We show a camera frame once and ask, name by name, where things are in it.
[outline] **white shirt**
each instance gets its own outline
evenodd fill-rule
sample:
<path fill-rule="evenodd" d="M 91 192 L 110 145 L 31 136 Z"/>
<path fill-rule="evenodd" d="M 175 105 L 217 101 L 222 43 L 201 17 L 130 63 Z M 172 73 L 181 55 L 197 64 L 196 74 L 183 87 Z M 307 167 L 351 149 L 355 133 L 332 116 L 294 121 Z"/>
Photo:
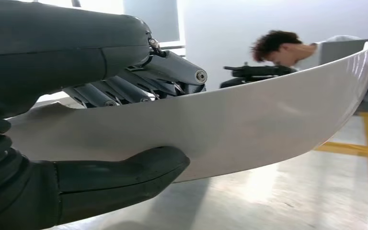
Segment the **white shirt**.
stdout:
<path fill-rule="evenodd" d="M 343 42 L 343 41 L 352 41 L 352 40 L 359 40 L 359 39 L 360 39 L 359 37 L 355 37 L 355 36 L 337 35 L 337 36 L 328 38 L 325 41 L 316 42 L 315 44 L 317 44 L 317 49 L 315 50 L 315 52 L 308 58 L 298 61 L 294 65 L 294 68 L 297 70 L 304 70 L 304 69 L 309 69 L 309 68 L 317 66 L 318 63 L 320 62 L 320 50 L 321 50 L 321 45 L 323 42 Z"/>

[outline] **white curved panel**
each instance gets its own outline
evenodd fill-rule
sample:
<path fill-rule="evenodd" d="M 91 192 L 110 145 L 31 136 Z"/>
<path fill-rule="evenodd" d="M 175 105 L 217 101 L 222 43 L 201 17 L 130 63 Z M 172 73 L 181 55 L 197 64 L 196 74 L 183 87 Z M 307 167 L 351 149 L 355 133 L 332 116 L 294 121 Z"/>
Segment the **white curved panel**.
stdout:
<path fill-rule="evenodd" d="M 286 76 L 151 103 L 42 106 L 10 119 L 8 135 L 32 160 L 119 161 L 175 146 L 191 159 L 177 181 L 193 180 L 310 151 L 347 121 L 367 87 L 368 47 Z"/>

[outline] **white wall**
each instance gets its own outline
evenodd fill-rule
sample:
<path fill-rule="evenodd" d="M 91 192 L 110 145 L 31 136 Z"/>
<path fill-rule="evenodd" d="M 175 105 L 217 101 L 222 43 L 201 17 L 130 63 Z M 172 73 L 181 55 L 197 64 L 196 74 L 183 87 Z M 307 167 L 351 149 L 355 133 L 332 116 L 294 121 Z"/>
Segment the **white wall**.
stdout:
<path fill-rule="evenodd" d="M 368 38 L 368 0 L 184 0 L 187 59 L 208 72 L 207 88 L 230 79 L 249 46 L 271 29 L 294 31 L 305 43 L 334 35 Z"/>

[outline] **robotic hand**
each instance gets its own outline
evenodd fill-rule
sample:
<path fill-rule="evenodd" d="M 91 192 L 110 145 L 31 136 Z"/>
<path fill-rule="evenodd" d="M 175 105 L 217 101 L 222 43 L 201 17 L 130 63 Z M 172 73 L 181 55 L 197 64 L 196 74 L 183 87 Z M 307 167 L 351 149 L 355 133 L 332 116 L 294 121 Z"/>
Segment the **robotic hand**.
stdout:
<path fill-rule="evenodd" d="M 143 91 L 156 99 L 199 92 L 206 79 L 161 51 L 136 17 L 0 1 L 0 230 L 45 229 L 142 202 L 189 165 L 173 147 L 120 162 L 30 161 L 11 148 L 6 118 L 60 90 L 89 108 L 149 100 Z"/>
<path fill-rule="evenodd" d="M 242 85 L 250 82 L 261 81 L 269 78 L 283 76 L 295 72 L 295 69 L 285 66 L 248 66 L 247 62 L 242 67 L 228 67 L 224 69 L 232 70 L 235 79 L 221 83 L 220 88 L 227 88 L 235 85 Z"/>

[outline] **polished floor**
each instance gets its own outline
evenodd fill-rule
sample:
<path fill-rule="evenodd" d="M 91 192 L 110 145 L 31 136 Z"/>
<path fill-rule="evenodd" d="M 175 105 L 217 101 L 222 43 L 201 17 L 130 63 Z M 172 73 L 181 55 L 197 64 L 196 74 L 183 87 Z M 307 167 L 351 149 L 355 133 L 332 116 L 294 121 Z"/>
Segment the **polished floor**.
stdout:
<path fill-rule="evenodd" d="M 51 230 L 368 230 L 368 113 L 299 157 Z"/>

